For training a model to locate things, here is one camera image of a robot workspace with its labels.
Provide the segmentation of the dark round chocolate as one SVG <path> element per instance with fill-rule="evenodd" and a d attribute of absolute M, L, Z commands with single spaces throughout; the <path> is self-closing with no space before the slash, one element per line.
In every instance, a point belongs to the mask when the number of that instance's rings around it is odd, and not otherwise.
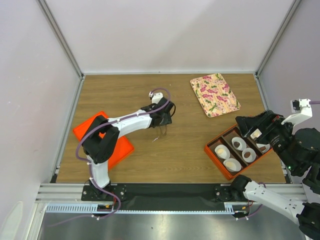
<path fill-rule="evenodd" d="M 235 142 L 234 142 L 234 146 L 235 146 L 236 148 L 238 148 L 238 147 L 240 146 L 240 143 L 237 142 L 237 141 L 235 141 Z"/>

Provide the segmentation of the cream oval chocolate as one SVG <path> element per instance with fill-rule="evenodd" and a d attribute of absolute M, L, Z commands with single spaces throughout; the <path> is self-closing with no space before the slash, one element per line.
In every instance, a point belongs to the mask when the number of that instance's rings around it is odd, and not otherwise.
<path fill-rule="evenodd" d="M 225 166 L 228 167 L 228 168 L 235 168 L 236 167 L 236 165 L 231 161 L 226 162 Z"/>

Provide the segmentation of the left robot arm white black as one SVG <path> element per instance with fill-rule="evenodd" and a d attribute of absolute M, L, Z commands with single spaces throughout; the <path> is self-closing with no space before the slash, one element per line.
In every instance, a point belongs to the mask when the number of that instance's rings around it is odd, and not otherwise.
<path fill-rule="evenodd" d="M 92 194 L 98 200 L 109 197 L 109 159 L 118 140 L 138 130 L 169 125 L 175 112 L 176 105 L 161 96 L 150 105 L 119 118 L 106 118 L 102 115 L 94 118 L 80 143 L 86 155 L 85 161 L 89 165 L 89 181 L 94 186 Z"/>

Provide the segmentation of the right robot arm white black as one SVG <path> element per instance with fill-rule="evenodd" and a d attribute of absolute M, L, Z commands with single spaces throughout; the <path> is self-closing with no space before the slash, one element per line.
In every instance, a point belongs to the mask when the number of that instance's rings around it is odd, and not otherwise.
<path fill-rule="evenodd" d="M 284 163 L 290 175 L 302 177 L 302 183 L 315 193 L 320 193 L 320 132 L 316 128 L 294 127 L 305 121 L 302 113 L 284 117 L 271 110 L 256 116 L 235 118 L 242 137 L 259 144 L 269 144 Z M 230 185 L 230 195 L 236 201 L 246 198 L 266 206 L 298 225 L 307 237 L 320 238 L 320 205 L 286 198 L 252 179 L 238 175 Z"/>

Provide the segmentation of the brown oval chocolate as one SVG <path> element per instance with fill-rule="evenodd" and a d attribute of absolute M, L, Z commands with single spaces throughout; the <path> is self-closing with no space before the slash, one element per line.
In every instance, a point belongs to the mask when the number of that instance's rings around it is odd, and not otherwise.
<path fill-rule="evenodd" d="M 244 157 L 245 158 L 249 158 L 251 156 L 251 153 L 250 152 L 246 152 L 245 154 L 244 154 Z"/>

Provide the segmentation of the metal tongs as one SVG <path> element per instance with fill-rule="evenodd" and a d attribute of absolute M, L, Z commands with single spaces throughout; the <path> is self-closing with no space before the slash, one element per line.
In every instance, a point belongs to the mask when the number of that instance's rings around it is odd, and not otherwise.
<path fill-rule="evenodd" d="M 157 137 L 165 137 L 167 135 L 167 125 L 161 125 L 155 128 Z"/>

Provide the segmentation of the tan round chocolate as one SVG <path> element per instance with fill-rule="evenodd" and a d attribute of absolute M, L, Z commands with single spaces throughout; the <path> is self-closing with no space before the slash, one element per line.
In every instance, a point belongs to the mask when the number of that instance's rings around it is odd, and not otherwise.
<path fill-rule="evenodd" d="M 218 150 L 217 150 L 217 153 L 218 154 L 223 154 L 225 152 L 225 150 L 223 149 L 223 148 L 219 148 Z"/>

